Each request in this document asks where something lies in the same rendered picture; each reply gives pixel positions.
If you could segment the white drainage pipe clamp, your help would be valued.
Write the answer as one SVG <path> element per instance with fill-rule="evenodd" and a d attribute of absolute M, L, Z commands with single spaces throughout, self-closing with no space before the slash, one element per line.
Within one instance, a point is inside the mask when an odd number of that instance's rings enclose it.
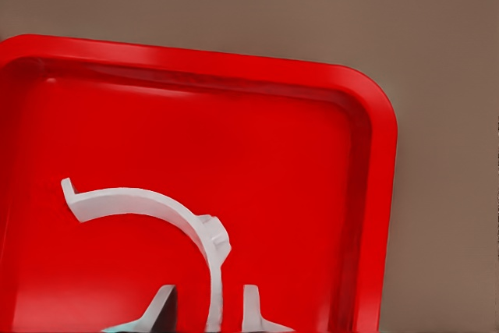
<path fill-rule="evenodd" d="M 151 190 L 107 188 L 77 193 L 71 179 L 61 181 L 69 209 L 80 222 L 107 216 L 138 214 L 174 225 L 196 244 L 210 272 L 210 306 L 205 331 L 221 328 L 223 292 L 221 267 L 232 247 L 221 221 L 209 214 L 196 215 L 177 200 Z"/>

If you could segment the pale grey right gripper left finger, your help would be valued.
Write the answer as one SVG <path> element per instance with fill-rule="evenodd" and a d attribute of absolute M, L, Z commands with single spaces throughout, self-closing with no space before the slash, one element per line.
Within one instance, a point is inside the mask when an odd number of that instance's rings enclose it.
<path fill-rule="evenodd" d="M 103 333 L 175 333 L 178 293 L 174 285 L 159 288 L 143 315 L 134 321 L 102 330 Z"/>

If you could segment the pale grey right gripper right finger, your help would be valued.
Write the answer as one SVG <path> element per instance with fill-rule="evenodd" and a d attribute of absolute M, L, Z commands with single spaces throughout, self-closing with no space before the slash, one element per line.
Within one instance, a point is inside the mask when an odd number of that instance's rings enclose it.
<path fill-rule="evenodd" d="M 293 329 L 267 320 L 260 309 L 260 293 L 256 285 L 244 285 L 242 333 L 286 333 Z"/>

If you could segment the red square plate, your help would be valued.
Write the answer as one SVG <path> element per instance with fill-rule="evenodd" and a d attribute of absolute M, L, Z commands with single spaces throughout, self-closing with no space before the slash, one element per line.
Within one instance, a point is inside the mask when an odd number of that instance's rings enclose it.
<path fill-rule="evenodd" d="M 391 103 L 344 66 L 22 35 L 0 42 L 0 333 L 101 333 L 163 285 L 178 333 L 242 331 L 243 288 L 296 333 L 378 333 L 397 143 Z M 80 222 L 77 193 L 151 190 L 217 217 L 210 272 L 174 225 Z"/>

